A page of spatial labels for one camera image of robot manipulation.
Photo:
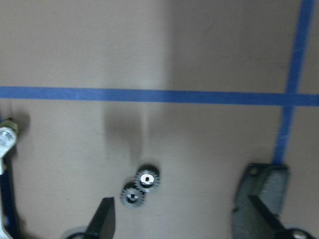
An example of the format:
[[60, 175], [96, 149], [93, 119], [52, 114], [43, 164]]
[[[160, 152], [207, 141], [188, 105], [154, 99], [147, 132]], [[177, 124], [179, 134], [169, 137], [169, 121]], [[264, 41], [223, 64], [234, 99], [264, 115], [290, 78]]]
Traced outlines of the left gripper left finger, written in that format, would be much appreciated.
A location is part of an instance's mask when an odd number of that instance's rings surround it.
[[116, 229], [114, 197], [103, 198], [90, 224], [85, 239], [112, 239]]

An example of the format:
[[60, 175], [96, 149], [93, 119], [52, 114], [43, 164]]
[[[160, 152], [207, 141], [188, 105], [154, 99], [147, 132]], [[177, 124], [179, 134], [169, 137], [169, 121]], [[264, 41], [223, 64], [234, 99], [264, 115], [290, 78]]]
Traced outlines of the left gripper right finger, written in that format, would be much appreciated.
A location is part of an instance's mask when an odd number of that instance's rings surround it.
[[254, 210], [257, 212], [257, 215], [261, 218], [260, 225], [266, 227], [265, 229], [258, 230], [258, 232], [261, 232], [266, 239], [294, 238], [294, 230], [284, 228], [277, 217], [271, 213], [258, 196], [250, 195], [249, 200], [251, 201]]

